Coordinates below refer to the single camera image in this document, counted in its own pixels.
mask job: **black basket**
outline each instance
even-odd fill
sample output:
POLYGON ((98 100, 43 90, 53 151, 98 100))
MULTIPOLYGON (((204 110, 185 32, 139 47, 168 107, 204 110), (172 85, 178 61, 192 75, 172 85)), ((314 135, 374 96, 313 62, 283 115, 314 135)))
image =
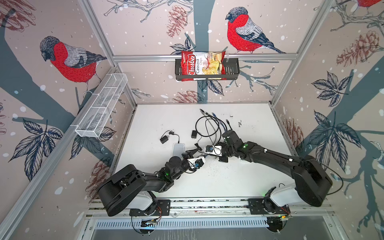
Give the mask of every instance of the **black basket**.
POLYGON ((212 75, 182 75, 181 74, 181 59, 176 59, 175 75, 176 80, 181 81, 186 78, 204 78, 201 80, 208 80, 210 78, 225 78, 224 80, 236 80, 240 74, 238 58, 223 59, 223 66, 226 74, 212 74, 212 75))

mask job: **gray floor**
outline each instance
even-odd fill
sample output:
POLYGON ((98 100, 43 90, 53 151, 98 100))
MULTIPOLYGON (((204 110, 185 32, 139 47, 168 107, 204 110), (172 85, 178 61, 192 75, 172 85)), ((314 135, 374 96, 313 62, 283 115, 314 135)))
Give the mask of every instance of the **gray floor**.
POLYGON ((332 239, 323 217, 294 217, 280 234, 266 228, 209 228, 155 230, 142 236, 134 230, 95 230, 92 240, 327 240, 332 239))

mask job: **wallpaper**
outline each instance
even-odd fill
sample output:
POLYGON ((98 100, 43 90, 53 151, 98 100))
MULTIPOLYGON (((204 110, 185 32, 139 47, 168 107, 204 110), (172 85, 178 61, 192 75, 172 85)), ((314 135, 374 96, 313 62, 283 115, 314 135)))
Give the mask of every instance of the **wallpaper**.
POLYGON ((0 21, 2 221, 110 66, 77 1, 0 0, 0 21))
POLYGON ((174 62, 119 63, 137 103, 270 101, 291 61, 240 61, 237 80, 177 81, 174 62))
POLYGON ((115 55, 171 54, 186 38, 195 51, 295 53, 321 2, 91 0, 115 55))
POLYGON ((109 178, 132 107, 122 94, 100 138, 73 139, 12 239, 75 239, 96 189, 109 178))
POLYGON ((299 155, 342 177, 327 198, 348 237, 383 239, 384 5, 337 2, 276 109, 299 155))

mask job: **bird's red breast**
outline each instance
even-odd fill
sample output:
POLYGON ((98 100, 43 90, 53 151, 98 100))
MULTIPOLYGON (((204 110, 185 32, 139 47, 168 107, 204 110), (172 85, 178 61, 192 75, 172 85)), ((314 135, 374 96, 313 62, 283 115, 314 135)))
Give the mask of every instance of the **bird's red breast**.
POLYGON ((83 68, 71 68, 65 65, 64 61, 68 57, 68 52, 67 52, 67 49, 65 48, 65 45, 62 42, 59 42, 58 44, 56 44, 53 51, 55 53, 56 61, 51 60, 51 63, 68 80, 77 82, 77 83, 83 83, 91 79, 93 75, 96 73, 96 63, 92 63, 83 68))
POLYGON ((358 5, 360 7, 370 7, 381 0, 358 0, 358 5))
POLYGON ((248 18, 248 15, 242 14, 238 16, 233 23, 228 21, 227 36, 229 43, 237 50, 253 52, 255 49, 262 47, 262 45, 242 39, 236 32, 236 28, 244 26, 247 23, 248 18))

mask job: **bird head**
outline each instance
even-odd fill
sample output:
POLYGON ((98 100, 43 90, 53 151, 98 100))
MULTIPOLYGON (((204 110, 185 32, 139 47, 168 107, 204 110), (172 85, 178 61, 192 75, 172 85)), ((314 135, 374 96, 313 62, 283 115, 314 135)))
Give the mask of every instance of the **bird head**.
POLYGON ((44 61, 47 61, 48 59, 51 61, 56 60, 54 47, 59 42, 60 40, 53 36, 48 36, 42 40, 42 42, 40 43, 40 51, 44 61))
POLYGON ((235 7, 229 11, 225 20, 233 23, 234 20, 240 15, 248 15, 248 11, 244 7, 235 7))

